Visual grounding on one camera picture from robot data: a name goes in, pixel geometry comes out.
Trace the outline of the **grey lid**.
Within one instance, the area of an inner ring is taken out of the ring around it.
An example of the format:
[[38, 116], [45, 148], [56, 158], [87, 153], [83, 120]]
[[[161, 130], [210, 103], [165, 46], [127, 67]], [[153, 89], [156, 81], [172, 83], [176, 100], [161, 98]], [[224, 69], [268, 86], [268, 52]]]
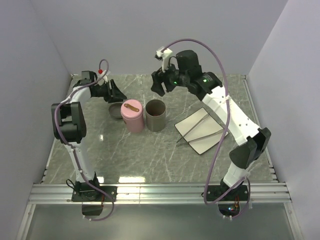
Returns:
[[121, 106], [121, 102], [112, 103], [109, 106], [108, 112], [113, 119], [121, 120], [123, 118], [121, 114]]

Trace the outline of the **pink lid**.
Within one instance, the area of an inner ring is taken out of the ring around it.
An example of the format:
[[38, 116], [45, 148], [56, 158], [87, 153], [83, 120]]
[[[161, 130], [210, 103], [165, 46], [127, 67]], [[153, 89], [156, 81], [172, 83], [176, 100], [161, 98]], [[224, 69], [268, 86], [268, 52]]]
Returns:
[[143, 115], [143, 106], [138, 100], [129, 99], [121, 105], [120, 113], [124, 119], [135, 120]]

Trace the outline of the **pink cylinder container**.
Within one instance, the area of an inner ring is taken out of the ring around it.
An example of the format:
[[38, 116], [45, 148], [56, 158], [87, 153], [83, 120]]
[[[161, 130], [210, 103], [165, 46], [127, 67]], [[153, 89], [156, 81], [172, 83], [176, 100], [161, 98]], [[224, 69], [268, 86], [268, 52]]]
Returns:
[[127, 130], [131, 133], [140, 133], [145, 127], [142, 113], [134, 114], [133, 116], [123, 115], [122, 118]]

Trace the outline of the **metal tongs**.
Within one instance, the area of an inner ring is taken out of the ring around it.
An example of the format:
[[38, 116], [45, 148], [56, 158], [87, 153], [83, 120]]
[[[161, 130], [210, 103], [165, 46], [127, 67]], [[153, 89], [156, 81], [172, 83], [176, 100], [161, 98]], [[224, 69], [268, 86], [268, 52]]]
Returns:
[[219, 135], [224, 131], [209, 113], [196, 112], [184, 120], [178, 122], [175, 128], [181, 137], [176, 141], [177, 144], [192, 143], [211, 136]]

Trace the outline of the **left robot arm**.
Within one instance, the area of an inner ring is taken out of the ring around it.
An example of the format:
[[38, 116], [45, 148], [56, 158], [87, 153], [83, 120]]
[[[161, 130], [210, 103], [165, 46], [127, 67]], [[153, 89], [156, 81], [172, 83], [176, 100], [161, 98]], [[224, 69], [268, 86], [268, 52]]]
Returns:
[[85, 149], [87, 125], [82, 106], [91, 98], [103, 98], [109, 104], [127, 99], [115, 81], [108, 79], [105, 71], [99, 70], [97, 75], [87, 70], [81, 72], [81, 79], [65, 100], [51, 105], [54, 137], [67, 149], [75, 169], [75, 182], [68, 179], [66, 184], [73, 189], [76, 197], [85, 201], [96, 201], [104, 195]]

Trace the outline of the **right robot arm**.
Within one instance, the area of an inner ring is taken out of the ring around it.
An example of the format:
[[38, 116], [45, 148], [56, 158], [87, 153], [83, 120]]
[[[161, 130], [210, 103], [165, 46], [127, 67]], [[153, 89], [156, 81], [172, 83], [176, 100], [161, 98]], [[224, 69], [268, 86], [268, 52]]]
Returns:
[[161, 47], [155, 58], [161, 61], [161, 68], [151, 74], [151, 90], [161, 97], [176, 87], [185, 87], [202, 103], [208, 106], [227, 128], [237, 146], [230, 153], [231, 164], [221, 180], [220, 193], [226, 200], [238, 195], [238, 185], [243, 182], [248, 168], [265, 151], [271, 131], [254, 123], [228, 95], [227, 86], [212, 72], [204, 72], [198, 55], [193, 50], [183, 50], [171, 64], [170, 49]]

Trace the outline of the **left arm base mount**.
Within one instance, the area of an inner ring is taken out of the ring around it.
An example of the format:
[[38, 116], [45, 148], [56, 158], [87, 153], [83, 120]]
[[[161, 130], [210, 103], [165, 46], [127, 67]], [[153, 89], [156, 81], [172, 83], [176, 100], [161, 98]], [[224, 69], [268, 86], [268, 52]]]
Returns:
[[98, 186], [98, 188], [108, 194], [111, 198], [86, 184], [81, 186], [79, 191], [73, 191], [71, 202], [81, 204], [81, 211], [84, 216], [100, 216], [103, 212], [105, 203], [111, 204], [112, 201], [116, 200], [116, 186]]

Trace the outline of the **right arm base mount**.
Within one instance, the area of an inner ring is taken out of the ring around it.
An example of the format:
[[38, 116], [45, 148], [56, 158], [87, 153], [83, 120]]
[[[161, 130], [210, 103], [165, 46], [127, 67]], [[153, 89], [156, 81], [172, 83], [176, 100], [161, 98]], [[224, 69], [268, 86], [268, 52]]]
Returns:
[[[206, 192], [206, 201], [214, 202], [221, 197], [229, 187], [227, 185], [209, 185]], [[233, 188], [218, 201], [218, 211], [223, 218], [232, 220], [241, 215], [250, 206], [251, 189], [244, 184]]]

